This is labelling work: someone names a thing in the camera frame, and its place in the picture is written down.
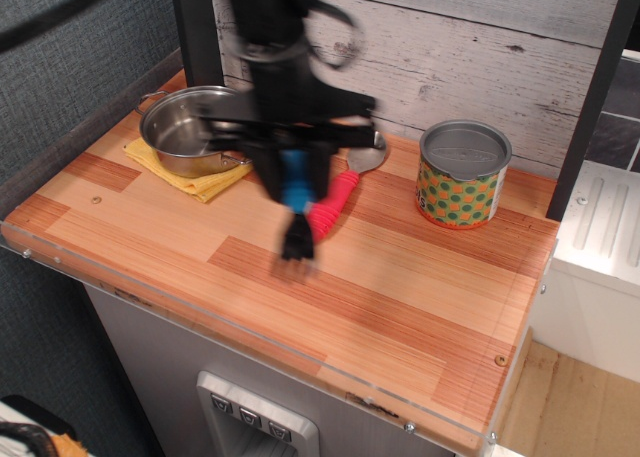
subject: pink utensil handle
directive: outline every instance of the pink utensil handle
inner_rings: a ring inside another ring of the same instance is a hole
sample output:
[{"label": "pink utensil handle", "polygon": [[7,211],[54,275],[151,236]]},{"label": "pink utensil handle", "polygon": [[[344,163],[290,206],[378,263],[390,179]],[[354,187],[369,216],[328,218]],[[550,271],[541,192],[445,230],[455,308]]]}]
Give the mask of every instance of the pink utensil handle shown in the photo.
[{"label": "pink utensil handle", "polygon": [[324,239],[340,217],[340,213],[347,203],[353,189],[360,181],[360,174],[353,170],[346,170],[338,175],[327,191],[327,196],[311,207],[307,221],[311,226],[314,242]]}]

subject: green and orange pattern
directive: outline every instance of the green and orange pattern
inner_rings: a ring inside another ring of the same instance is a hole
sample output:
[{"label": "green and orange pattern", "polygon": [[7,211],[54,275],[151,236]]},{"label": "green and orange pattern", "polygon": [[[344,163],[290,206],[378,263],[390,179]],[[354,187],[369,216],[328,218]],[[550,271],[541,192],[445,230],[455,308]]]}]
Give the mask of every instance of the green and orange pattern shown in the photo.
[{"label": "green and orange pattern", "polygon": [[416,185],[420,212],[431,222],[453,229],[486,224],[495,212],[504,172],[461,182],[429,167],[424,159]]}]

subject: white shiplap wall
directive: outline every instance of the white shiplap wall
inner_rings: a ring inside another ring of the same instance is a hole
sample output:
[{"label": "white shiplap wall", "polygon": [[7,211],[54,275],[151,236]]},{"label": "white shiplap wall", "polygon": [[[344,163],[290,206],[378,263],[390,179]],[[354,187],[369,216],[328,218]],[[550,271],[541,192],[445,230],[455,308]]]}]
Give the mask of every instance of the white shiplap wall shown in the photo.
[{"label": "white shiplap wall", "polygon": [[[365,32],[364,51],[326,82],[378,100],[383,131],[419,139],[433,124],[475,119],[502,130],[511,166],[556,178],[617,0],[325,0]],[[226,0],[214,0],[228,85],[250,81],[230,56]],[[327,58],[349,29],[312,14],[312,42]]]}]

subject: polka dot can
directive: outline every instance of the polka dot can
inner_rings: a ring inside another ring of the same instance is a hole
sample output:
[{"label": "polka dot can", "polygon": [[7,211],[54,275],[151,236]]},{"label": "polka dot can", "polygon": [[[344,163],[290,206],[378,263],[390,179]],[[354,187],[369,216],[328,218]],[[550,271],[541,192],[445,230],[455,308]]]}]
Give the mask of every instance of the polka dot can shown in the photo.
[{"label": "polka dot can", "polygon": [[484,124],[449,121],[425,132],[420,147],[416,203],[427,220],[459,230],[489,222],[511,156],[506,137]]}]

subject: black frame post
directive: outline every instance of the black frame post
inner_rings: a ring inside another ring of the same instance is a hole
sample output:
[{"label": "black frame post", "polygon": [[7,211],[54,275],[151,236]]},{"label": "black frame post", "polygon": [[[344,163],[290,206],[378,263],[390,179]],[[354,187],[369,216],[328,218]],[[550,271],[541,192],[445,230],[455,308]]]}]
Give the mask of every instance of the black frame post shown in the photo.
[{"label": "black frame post", "polygon": [[640,0],[618,0],[578,123],[560,170],[555,192],[547,210],[549,219],[561,221],[569,205],[571,192],[578,179],[591,136],[598,123],[600,111],[607,98],[639,5]]},{"label": "black frame post", "polygon": [[173,0],[187,86],[224,85],[213,0]]}]

